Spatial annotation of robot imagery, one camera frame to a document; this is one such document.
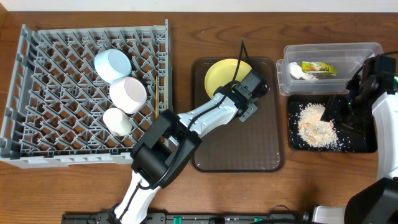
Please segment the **grey plastic dishwasher rack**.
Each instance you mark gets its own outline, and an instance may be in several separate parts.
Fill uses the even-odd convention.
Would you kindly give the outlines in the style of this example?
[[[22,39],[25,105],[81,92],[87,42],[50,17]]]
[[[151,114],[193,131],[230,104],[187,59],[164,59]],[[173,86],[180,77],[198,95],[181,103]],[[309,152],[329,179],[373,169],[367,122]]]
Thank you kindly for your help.
[[[132,129],[118,137],[103,123],[113,106],[95,56],[108,49],[127,55],[147,101],[129,115]],[[168,25],[34,31],[22,26],[1,127],[1,160],[22,169],[77,164],[130,164],[130,151],[159,112],[172,107],[172,33]]]

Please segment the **small pale green cup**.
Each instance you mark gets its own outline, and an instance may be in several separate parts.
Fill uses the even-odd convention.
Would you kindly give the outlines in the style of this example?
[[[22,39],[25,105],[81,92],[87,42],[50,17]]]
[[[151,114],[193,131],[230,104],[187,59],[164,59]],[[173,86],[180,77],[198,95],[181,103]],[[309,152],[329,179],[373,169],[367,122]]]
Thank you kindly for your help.
[[[106,110],[103,115],[103,122],[109,131],[116,136],[125,136],[132,129],[129,117],[118,108]]]

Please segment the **yellow plate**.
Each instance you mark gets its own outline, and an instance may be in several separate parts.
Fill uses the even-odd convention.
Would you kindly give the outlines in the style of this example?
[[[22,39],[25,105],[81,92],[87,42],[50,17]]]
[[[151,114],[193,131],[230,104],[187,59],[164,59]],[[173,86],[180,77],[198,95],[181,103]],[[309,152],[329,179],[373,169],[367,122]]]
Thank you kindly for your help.
[[[225,86],[234,77],[238,59],[224,59],[213,64],[205,75],[205,90],[210,98],[213,98],[215,91],[220,86]],[[252,70],[252,67],[241,61],[235,80],[243,81],[246,75]]]

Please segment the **black waste tray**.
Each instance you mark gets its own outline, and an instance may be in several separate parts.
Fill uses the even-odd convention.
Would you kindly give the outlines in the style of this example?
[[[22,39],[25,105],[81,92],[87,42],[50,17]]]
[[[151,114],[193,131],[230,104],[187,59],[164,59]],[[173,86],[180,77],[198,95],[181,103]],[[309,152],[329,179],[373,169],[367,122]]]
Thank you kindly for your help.
[[[374,125],[366,134],[354,133],[336,127],[337,146],[313,147],[299,135],[300,112],[309,104],[325,106],[331,95],[291,95],[288,97],[288,142],[292,149],[299,151],[332,151],[332,152],[357,152],[374,153],[377,150],[376,130]]]

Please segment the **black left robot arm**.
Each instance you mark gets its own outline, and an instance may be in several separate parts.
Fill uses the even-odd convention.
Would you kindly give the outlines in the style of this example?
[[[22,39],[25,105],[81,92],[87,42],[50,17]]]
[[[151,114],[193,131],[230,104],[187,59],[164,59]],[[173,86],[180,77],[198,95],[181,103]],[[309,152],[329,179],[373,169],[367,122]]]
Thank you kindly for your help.
[[[234,118],[247,120],[267,91],[267,87],[235,83],[219,87],[210,101],[188,113],[161,112],[131,149],[131,183],[108,222],[141,223],[157,191],[177,178],[202,137]]]

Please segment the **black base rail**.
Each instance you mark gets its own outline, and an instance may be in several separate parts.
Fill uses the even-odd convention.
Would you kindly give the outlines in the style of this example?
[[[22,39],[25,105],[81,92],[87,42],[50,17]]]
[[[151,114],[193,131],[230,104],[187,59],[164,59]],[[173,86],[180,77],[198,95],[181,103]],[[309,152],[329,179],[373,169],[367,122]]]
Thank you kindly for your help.
[[[118,223],[112,213],[63,214],[61,224]],[[187,215],[148,213],[142,224],[244,224],[244,223],[303,223],[293,214],[272,215]]]

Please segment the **light blue bowl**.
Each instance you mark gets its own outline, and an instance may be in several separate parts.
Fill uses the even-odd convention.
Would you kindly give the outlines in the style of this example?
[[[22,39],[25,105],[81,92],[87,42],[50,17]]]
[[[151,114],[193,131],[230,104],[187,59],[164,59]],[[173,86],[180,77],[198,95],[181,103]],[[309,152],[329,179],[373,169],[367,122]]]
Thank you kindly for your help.
[[[132,65],[128,57],[120,50],[109,49],[98,53],[94,58],[95,70],[106,83],[130,75]]]

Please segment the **wooden chopstick with pattern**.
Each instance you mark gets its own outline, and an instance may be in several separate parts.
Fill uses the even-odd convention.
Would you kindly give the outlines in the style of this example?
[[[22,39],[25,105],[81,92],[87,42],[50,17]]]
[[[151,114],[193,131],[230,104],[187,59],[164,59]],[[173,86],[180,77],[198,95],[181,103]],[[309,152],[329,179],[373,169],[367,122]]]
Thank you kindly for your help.
[[[155,118],[159,115],[159,76],[155,78]]]

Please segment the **clear plastic waste bin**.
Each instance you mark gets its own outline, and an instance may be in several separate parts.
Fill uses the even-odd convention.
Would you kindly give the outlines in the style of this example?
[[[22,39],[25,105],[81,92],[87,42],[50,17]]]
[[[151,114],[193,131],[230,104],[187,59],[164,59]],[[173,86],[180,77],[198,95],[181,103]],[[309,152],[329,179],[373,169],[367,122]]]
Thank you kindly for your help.
[[[277,81],[281,95],[322,95],[346,93],[346,82],[363,62],[383,53],[377,42],[288,45],[284,57],[276,62]],[[296,80],[290,74],[289,63],[324,62],[338,71],[336,75],[319,73],[318,80]]]

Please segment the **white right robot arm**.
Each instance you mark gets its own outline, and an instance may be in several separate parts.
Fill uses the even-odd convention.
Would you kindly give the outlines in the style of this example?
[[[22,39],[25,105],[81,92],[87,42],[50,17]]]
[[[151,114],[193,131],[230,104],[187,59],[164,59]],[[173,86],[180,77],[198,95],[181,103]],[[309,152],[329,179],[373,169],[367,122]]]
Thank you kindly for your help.
[[[397,80],[384,81],[371,106],[377,129],[377,181],[344,207],[317,206],[313,223],[397,223]]]

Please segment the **food scraps pile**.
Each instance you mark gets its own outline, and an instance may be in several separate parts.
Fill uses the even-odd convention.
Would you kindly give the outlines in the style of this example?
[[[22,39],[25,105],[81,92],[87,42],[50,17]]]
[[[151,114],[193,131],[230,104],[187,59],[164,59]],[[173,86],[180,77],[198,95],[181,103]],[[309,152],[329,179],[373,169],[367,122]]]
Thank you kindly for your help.
[[[321,103],[292,103],[288,112],[289,144],[297,150],[339,152],[343,144],[332,121],[322,121]]]

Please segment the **crumpled white tissue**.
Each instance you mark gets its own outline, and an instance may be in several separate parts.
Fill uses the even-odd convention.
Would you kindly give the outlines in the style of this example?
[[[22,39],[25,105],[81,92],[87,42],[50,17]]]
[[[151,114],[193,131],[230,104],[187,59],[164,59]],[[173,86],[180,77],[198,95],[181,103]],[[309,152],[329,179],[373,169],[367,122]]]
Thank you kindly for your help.
[[[318,80],[316,73],[304,72],[301,66],[296,62],[289,63],[289,69],[291,76],[296,80]]]

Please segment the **green snack wrapper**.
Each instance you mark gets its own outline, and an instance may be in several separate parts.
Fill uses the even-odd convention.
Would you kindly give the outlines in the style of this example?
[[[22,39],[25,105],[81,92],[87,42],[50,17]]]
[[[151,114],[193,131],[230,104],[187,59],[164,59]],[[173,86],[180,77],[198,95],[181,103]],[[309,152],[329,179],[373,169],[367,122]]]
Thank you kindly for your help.
[[[312,75],[319,73],[336,75],[338,73],[332,65],[324,62],[302,62],[301,68],[304,73]]]

